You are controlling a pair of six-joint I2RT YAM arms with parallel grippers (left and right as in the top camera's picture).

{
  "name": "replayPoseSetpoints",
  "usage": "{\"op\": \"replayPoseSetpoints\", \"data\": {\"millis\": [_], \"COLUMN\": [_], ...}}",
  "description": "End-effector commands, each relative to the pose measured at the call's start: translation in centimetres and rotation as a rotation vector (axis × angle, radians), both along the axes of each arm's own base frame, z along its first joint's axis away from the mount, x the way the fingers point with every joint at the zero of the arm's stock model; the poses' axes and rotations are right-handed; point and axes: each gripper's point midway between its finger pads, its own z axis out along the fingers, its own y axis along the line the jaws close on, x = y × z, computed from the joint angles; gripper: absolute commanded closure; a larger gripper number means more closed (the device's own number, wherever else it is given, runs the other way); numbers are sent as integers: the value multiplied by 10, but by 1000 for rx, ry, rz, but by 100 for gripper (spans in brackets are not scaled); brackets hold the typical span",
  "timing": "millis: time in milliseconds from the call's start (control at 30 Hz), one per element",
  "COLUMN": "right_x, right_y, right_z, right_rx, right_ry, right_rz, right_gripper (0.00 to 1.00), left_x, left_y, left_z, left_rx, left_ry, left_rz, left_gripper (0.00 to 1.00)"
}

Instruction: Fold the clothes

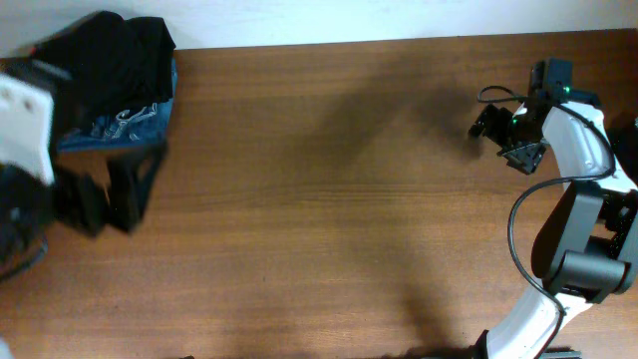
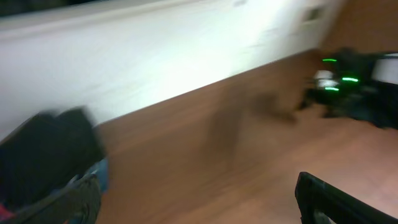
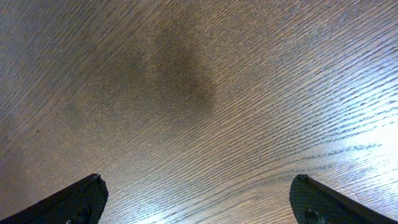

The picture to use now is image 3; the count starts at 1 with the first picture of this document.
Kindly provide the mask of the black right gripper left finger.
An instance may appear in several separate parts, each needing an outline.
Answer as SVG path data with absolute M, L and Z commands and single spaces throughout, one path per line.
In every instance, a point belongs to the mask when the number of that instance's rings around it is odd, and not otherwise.
M 107 201 L 106 182 L 91 174 L 1 223 L 97 224 Z

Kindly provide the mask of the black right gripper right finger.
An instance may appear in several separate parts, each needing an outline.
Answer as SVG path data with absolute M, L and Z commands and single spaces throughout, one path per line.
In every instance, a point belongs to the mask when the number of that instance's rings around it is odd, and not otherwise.
M 397 221 L 351 200 L 305 174 L 297 175 L 292 181 L 289 202 L 299 224 L 397 224 Z

